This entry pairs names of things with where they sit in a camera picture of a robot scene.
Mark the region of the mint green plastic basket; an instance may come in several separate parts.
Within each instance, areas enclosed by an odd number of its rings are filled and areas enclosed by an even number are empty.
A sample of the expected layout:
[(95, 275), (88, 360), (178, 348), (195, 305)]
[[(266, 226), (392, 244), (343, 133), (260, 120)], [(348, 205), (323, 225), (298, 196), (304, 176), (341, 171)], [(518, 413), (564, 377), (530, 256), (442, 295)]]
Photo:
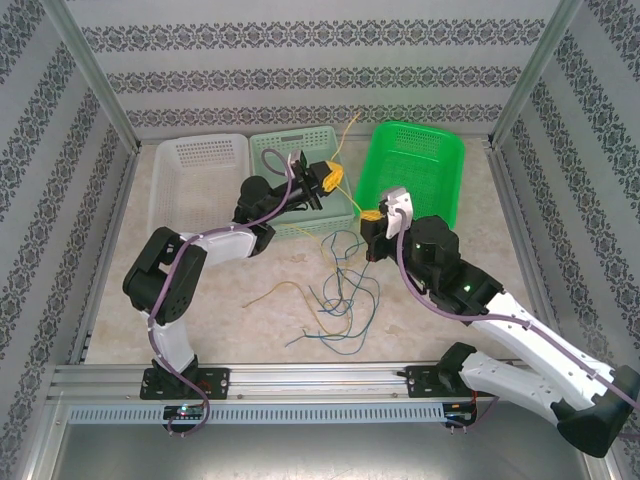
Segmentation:
[[(264, 177), (271, 187), (286, 182), (285, 177), (270, 171), (261, 159), (265, 149), (274, 149), (287, 157), (293, 150), (301, 150), (307, 163), (330, 160), (336, 152), (339, 141), (333, 127), (320, 126), (275, 133), (253, 135), (249, 139), (252, 173)], [(354, 220), (354, 207), (340, 191), (321, 199), (322, 210), (285, 213), (268, 222), (274, 228), (275, 240), (286, 237), (305, 236), (306, 232), (318, 238), (338, 230), (347, 230)]]

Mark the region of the white plastic basket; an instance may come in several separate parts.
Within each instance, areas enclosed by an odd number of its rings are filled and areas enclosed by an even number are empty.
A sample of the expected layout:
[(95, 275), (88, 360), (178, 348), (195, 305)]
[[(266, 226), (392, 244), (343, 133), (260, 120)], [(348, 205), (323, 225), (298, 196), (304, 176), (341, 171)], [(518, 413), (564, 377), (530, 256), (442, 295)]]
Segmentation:
[(226, 226), (241, 184), (251, 173), (249, 142), (240, 134), (160, 143), (153, 162), (147, 233), (167, 227), (193, 234)]

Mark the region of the bright green plastic basket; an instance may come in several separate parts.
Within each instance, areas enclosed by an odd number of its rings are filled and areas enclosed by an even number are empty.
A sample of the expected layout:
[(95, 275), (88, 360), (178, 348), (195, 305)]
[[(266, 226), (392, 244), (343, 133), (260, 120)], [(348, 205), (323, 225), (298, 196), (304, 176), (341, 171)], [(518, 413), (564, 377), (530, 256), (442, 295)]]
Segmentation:
[(449, 228), (457, 221), (465, 146), (453, 133), (389, 121), (373, 132), (355, 193), (364, 210), (378, 206), (382, 193), (405, 188), (414, 216), (437, 215)]

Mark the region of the right circuit board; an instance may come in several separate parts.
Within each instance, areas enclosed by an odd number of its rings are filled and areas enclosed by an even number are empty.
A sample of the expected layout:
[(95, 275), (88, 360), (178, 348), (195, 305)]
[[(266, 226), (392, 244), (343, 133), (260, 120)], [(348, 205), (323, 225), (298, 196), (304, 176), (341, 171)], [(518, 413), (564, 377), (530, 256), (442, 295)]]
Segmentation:
[(443, 405), (445, 423), (455, 428), (469, 427), (476, 422), (478, 408), (476, 403), (445, 403)]

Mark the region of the circuit board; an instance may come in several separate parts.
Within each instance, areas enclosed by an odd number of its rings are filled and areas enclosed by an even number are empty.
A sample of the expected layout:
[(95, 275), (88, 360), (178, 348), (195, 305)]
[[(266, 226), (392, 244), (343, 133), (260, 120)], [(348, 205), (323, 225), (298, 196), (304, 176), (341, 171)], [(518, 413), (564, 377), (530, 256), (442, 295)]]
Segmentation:
[(476, 403), (445, 403), (443, 405), (445, 423), (455, 428), (469, 427), (476, 422), (478, 408)]
[(202, 405), (174, 405), (165, 406), (163, 410), (164, 421), (200, 421), (205, 413)]

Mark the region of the left circuit board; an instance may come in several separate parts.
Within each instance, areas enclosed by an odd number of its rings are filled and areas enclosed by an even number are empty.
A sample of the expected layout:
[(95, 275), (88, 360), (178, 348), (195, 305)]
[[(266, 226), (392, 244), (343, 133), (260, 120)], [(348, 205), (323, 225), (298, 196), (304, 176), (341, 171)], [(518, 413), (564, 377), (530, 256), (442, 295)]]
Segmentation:
[(202, 405), (174, 405), (165, 406), (163, 410), (164, 421), (200, 421), (205, 413)]

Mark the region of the grey metal panel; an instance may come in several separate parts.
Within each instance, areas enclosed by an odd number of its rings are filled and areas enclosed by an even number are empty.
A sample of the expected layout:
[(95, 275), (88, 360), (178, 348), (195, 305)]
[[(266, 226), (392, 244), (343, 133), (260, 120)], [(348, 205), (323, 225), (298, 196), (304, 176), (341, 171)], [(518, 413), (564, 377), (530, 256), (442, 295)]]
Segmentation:
[(587, 480), (541, 426), (467, 434), (429, 424), (224, 425), (187, 439), (158, 426), (73, 425), (54, 480)]

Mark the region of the right aluminium side rail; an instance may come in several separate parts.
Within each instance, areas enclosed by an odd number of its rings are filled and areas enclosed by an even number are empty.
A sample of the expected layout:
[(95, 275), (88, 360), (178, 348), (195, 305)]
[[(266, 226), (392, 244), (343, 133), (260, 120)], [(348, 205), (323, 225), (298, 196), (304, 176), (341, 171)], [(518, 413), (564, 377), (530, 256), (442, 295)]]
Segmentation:
[(554, 294), (550, 290), (547, 271), (540, 258), (531, 205), (533, 194), (524, 168), (517, 165), (517, 156), (508, 156), (502, 148), (485, 142), (489, 169), (496, 187), (515, 255), (523, 276), (532, 312), (555, 333), (563, 335), (558, 321)]

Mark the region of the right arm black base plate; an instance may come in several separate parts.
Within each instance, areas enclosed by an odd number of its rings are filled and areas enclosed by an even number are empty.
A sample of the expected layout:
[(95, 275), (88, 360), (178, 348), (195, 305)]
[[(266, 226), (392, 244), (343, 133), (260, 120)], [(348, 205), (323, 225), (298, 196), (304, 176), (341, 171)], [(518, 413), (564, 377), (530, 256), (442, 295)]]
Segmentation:
[(395, 374), (405, 382), (410, 398), (471, 398), (472, 390), (458, 372), (436, 365), (409, 365)]

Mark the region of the left aluminium side rail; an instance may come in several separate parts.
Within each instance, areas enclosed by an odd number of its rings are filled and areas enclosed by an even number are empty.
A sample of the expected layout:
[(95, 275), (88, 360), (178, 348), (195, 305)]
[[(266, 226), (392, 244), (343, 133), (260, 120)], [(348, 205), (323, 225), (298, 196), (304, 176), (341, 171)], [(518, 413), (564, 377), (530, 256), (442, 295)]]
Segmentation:
[(90, 277), (89, 290), (83, 300), (77, 328), (74, 331), (71, 346), (65, 360), (66, 364), (77, 365), (85, 361), (87, 343), (91, 341), (90, 337), (99, 312), (118, 234), (139, 162), (140, 151), (141, 145), (133, 149), (121, 172), (116, 196), (113, 198), (108, 223), (101, 240), (101, 249), (96, 257)]

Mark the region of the aluminium mounting rail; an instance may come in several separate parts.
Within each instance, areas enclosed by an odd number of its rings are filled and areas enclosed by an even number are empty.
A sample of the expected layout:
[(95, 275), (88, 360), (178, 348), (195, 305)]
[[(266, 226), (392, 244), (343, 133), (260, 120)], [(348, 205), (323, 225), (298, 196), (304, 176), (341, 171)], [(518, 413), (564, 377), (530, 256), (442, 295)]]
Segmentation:
[[(405, 382), (395, 372), (405, 363), (235, 364), (206, 365), (230, 370), (228, 395), (222, 403), (416, 401), (466, 402), (471, 398), (410, 398)], [(56, 368), (45, 399), (49, 403), (107, 404), (120, 402), (177, 403), (200, 399), (142, 400), (139, 396), (143, 365), (76, 365)], [(498, 395), (505, 400), (565, 400), (586, 397), (577, 370), (537, 374), (524, 364), (508, 365), (482, 360), (474, 365), (469, 388), (481, 398)]]

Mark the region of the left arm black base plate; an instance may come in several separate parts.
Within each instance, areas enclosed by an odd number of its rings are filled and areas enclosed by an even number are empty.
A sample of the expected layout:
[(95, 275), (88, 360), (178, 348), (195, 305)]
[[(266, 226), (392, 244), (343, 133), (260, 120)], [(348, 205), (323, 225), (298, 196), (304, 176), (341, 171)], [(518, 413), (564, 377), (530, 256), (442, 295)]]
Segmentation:
[[(200, 367), (190, 382), (210, 400), (225, 400), (230, 383), (230, 370), (226, 368)], [(139, 396), (142, 400), (202, 399), (191, 386), (179, 380), (163, 368), (144, 371)]]

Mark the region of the right aluminium frame post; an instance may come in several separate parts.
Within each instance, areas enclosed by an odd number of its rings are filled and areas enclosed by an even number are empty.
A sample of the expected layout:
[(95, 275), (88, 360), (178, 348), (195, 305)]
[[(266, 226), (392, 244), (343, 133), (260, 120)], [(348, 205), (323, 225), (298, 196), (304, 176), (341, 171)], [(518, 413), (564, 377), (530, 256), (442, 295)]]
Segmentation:
[(492, 132), (488, 136), (490, 149), (500, 146), (523, 109), (549, 63), (555, 48), (564, 36), (584, 0), (559, 0), (557, 8), (541, 34), (530, 59), (507, 100)]

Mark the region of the aluminium frame post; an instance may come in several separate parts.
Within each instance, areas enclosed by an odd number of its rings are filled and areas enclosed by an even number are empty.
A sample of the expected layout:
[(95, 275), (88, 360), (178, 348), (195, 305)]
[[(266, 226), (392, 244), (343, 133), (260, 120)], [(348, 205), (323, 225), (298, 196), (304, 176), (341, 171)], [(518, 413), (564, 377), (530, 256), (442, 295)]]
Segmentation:
[(137, 153), (140, 140), (81, 28), (67, 6), (66, 0), (39, 1), (127, 151)]
[(541, 34), (530, 59), (507, 100), (492, 132), (488, 136), (490, 149), (500, 146), (523, 109), (549, 63), (555, 48), (564, 36), (584, 0), (559, 0), (557, 8)]

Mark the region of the left aluminium frame post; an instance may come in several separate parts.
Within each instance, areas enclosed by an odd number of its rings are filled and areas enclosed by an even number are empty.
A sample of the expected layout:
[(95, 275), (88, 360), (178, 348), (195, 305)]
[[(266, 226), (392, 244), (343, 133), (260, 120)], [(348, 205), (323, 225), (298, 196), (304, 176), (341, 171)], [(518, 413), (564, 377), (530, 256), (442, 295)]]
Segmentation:
[(39, 1), (127, 151), (137, 153), (140, 140), (81, 28), (67, 6), (66, 0)]

